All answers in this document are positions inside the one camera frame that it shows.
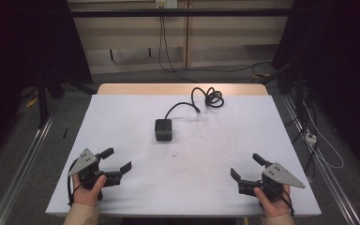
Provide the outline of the white power strip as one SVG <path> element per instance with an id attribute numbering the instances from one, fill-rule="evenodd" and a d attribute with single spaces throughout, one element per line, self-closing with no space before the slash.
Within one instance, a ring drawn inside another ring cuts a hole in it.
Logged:
<path id="1" fill-rule="evenodd" d="M 317 136 L 312 133 L 306 133 L 305 141 L 308 146 L 314 147 L 317 143 Z"/>

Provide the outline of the person's right hand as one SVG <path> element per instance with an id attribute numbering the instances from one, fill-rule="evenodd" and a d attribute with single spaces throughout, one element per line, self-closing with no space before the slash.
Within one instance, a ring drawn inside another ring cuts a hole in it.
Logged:
<path id="1" fill-rule="evenodd" d="M 262 205 L 264 216 L 273 218 L 290 213 L 290 186 L 284 185 L 281 197 L 277 200 L 269 201 L 263 191 L 259 187 L 253 189 L 255 196 Z"/>

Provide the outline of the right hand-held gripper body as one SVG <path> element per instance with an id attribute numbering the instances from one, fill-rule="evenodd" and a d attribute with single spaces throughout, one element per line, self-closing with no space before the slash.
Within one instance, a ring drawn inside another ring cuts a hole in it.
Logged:
<path id="1" fill-rule="evenodd" d="M 305 188 L 305 184 L 291 174 L 277 162 L 261 162 L 264 166 L 262 178 L 257 181 L 248 181 L 237 175 L 238 192 L 255 197 L 254 188 L 260 188 L 269 200 L 278 198 L 283 192 L 284 185 Z"/>

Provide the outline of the black power adapter block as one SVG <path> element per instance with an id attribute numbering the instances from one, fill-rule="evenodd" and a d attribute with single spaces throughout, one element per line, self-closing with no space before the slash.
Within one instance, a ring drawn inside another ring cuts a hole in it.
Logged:
<path id="1" fill-rule="evenodd" d="M 158 142 L 171 141 L 173 139 L 172 120 L 157 119 L 155 122 L 155 135 Z"/>

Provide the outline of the white table cover sheet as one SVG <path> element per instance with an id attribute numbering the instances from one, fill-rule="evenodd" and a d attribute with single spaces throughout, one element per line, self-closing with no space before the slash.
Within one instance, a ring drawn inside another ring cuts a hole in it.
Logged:
<path id="1" fill-rule="evenodd" d="M 114 217 L 258 216 L 258 201 L 241 195 L 231 177 L 260 179 L 252 155 L 278 162 L 303 183 L 308 180 L 269 96 L 226 96 L 218 109 L 202 97 L 96 95 L 92 97 L 68 158 L 85 148 L 100 153 L 102 171 L 132 169 L 119 186 L 106 187 L 99 204 Z M 157 119 L 172 120 L 172 140 L 158 142 Z"/>

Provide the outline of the black metal stand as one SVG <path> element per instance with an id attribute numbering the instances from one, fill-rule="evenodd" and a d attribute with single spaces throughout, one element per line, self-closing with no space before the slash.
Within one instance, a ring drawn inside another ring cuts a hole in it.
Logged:
<path id="1" fill-rule="evenodd" d="M 43 77 L 37 77 L 37 98 L 39 106 L 39 128 L 43 128 L 49 118 L 48 103 L 46 99 L 46 87 Z"/>

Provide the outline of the black horizontal frame bar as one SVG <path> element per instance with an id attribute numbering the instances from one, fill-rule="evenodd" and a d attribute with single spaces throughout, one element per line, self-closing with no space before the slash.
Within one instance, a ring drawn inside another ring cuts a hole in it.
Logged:
<path id="1" fill-rule="evenodd" d="M 70 14 L 77 18 L 94 17 L 276 17 L 294 14 L 288 8 L 251 8 L 251 9 L 96 9 L 72 10 Z"/>

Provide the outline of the aluminium floor rail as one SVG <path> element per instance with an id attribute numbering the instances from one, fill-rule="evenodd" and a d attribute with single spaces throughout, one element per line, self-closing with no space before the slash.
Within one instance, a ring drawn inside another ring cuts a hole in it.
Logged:
<path id="1" fill-rule="evenodd" d="M 27 152 L 22 160 L 20 168 L 16 171 L 14 178 L 0 201 L 0 225 L 6 225 L 8 216 L 17 201 L 25 179 L 31 171 L 31 167 L 37 158 L 38 152 L 46 139 L 47 134 L 52 126 L 55 115 L 50 115 L 42 126 L 37 130 L 37 133 L 28 147 Z"/>
<path id="2" fill-rule="evenodd" d="M 305 102 L 302 102 L 301 109 L 307 111 L 307 119 L 311 123 L 313 129 L 316 131 L 317 135 L 336 153 L 336 155 L 338 156 L 341 162 L 339 166 L 335 166 L 329 163 L 323 156 L 323 153 L 321 149 L 318 147 L 317 143 L 315 143 L 315 145 L 312 145 L 311 143 L 306 142 L 307 150 L 312 155 L 312 158 L 315 162 L 315 167 L 320 171 L 322 178 L 325 184 L 328 186 L 328 189 L 331 195 L 333 196 L 334 201 L 340 213 L 345 218 L 346 223 L 348 225 L 360 225 L 360 217 L 358 216 L 344 188 L 340 185 L 339 181 L 337 180 L 337 178 L 333 173 L 333 170 L 340 170 L 344 168 L 345 163 L 343 157 L 338 152 L 338 150 L 333 146 L 333 144 L 331 144 L 322 135 Z"/>

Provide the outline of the white wall socket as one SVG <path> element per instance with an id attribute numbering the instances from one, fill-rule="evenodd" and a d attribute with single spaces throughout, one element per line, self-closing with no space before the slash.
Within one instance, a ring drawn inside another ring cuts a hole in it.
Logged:
<path id="1" fill-rule="evenodd" d="M 168 8 L 175 9 L 178 8 L 177 0 L 155 0 L 156 8 Z"/>

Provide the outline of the person's left hand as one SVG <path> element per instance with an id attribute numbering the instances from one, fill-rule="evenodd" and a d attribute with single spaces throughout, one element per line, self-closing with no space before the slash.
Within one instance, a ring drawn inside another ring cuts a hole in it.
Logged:
<path id="1" fill-rule="evenodd" d="M 106 180 L 106 176 L 101 175 L 91 189 L 86 189 L 82 186 L 79 177 L 74 175 L 72 178 L 74 186 L 73 201 L 87 206 L 96 206 L 98 204 L 98 194 L 104 187 Z"/>

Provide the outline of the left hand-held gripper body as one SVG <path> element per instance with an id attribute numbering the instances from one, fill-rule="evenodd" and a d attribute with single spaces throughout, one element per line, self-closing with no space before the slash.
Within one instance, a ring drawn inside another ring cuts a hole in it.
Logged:
<path id="1" fill-rule="evenodd" d="M 104 172 L 99 168 L 99 154 L 93 154 L 88 148 L 85 148 L 80 156 L 75 159 L 69 167 L 67 179 L 68 199 L 73 200 L 70 179 L 73 175 L 78 175 L 81 184 L 86 189 L 91 189 L 101 175 L 105 175 L 107 180 L 104 187 L 119 186 L 122 174 L 117 172 Z"/>

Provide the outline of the black curtain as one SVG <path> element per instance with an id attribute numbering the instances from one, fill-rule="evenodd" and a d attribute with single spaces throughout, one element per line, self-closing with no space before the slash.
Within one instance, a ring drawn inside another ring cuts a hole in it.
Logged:
<path id="1" fill-rule="evenodd" d="M 0 143 L 27 87 L 64 95 L 61 83 L 90 83 L 91 72 L 68 0 L 0 0 Z"/>
<path id="2" fill-rule="evenodd" d="M 300 50 L 311 90 L 360 160 L 360 0 L 292 0 L 272 65 Z"/>

